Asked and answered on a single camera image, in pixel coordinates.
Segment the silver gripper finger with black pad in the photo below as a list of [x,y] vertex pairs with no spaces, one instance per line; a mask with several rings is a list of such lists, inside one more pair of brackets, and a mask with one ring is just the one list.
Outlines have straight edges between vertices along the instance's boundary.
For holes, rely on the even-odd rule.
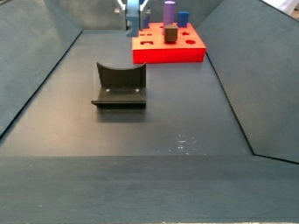
[[115,13],[120,14],[127,10],[127,5],[123,3],[123,0],[114,0],[116,4]]

